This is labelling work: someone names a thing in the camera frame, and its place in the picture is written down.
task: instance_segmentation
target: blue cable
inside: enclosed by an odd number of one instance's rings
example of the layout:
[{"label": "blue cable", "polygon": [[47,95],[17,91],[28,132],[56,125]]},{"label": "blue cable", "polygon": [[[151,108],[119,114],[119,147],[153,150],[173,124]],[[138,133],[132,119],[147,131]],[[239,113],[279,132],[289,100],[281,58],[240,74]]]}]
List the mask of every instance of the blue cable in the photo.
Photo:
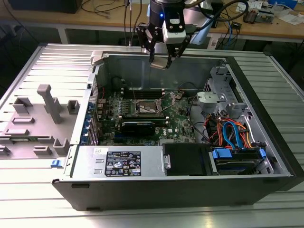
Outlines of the blue cable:
[{"label": "blue cable", "polygon": [[224,126],[223,126],[223,136],[224,136],[225,141],[232,147],[233,150],[235,149],[235,146],[233,145],[233,143],[227,137],[226,127],[227,127],[228,124],[231,124],[233,129],[234,129],[234,132],[236,134],[237,146],[239,148],[244,148],[243,143],[242,143],[242,141],[241,141],[241,139],[239,138],[239,135],[238,135],[238,127],[231,121],[227,121],[226,123],[224,123]]},{"label": "blue cable", "polygon": [[232,36],[232,28],[231,28],[231,25],[230,25],[228,22],[227,22],[227,24],[228,24],[228,26],[229,26],[229,32],[230,32],[230,35],[229,35],[228,42],[227,42],[227,44],[225,45],[224,50],[226,50],[226,49],[227,49],[227,47],[229,47],[229,45],[230,45],[230,41],[231,41],[231,36]]}]

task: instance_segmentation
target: gray post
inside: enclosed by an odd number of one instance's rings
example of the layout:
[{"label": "gray post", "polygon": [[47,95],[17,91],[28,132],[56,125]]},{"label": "gray post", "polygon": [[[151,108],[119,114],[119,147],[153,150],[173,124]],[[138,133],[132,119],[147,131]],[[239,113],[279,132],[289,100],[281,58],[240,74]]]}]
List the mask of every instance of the gray post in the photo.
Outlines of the gray post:
[{"label": "gray post", "polygon": [[37,89],[37,93],[42,96],[44,102],[46,103],[47,109],[51,114],[51,117],[54,123],[59,124],[61,122],[61,117],[59,115],[59,111],[55,106],[53,97],[50,93],[51,86],[50,85],[39,85]]}]

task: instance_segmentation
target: metal bracket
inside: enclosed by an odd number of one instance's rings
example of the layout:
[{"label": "metal bracket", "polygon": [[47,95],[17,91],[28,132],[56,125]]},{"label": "metal bracket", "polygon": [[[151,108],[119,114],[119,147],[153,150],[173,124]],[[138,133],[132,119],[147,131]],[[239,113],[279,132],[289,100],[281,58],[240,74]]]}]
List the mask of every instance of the metal bracket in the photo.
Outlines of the metal bracket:
[{"label": "metal bracket", "polygon": [[170,155],[165,154],[163,156],[163,165],[165,167],[166,170],[171,168],[171,163],[170,163]]},{"label": "metal bracket", "polygon": [[103,63],[103,59],[109,57],[108,55],[104,55],[103,51],[93,51],[90,57],[91,65],[97,66]]}]

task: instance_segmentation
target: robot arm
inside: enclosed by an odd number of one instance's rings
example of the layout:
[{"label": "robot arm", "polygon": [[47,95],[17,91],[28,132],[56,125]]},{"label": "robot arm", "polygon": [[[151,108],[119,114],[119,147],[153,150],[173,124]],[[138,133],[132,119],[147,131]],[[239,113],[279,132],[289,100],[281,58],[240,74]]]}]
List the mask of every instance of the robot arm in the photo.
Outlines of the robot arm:
[{"label": "robot arm", "polygon": [[[217,13],[209,16],[200,6],[203,1],[204,0],[197,0],[194,3],[185,4],[184,0],[151,0],[149,23],[147,25],[139,24],[136,32],[141,47],[150,53],[149,62],[152,67],[159,69],[169,68],[174,58],[181,57],[194,34],[199,33],[203,29],[209,29],[215,20],[230,21],[242,16],[248,11],[248,3],[246,0],[233,0],[223,6]],[[229,19],[218,18],[223,10],[238,2],[246,5],[246,9],[242,13]],[[197,21],[195,21],[196,23],[192,21],[187,21],[186,23],[184,17],[186,10],[192,10],[193,13],[197,13],[198,11],[202,13],[205,23],[203,23],[201,27],[197,27],[199,24]],[[168,51],[167,59],[154,56],[156,43],[166,45]]]}]

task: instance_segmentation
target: warning label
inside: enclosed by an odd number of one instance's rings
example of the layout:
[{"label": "warning label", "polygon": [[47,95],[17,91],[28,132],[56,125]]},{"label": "warning label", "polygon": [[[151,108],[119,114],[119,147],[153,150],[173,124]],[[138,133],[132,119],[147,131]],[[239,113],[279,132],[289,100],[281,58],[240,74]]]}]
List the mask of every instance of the warning label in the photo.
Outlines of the warning label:
[{"label": "warning label", "polygon": [[105,175],[107,177],[141,176],[141,152],[108,152]]}]

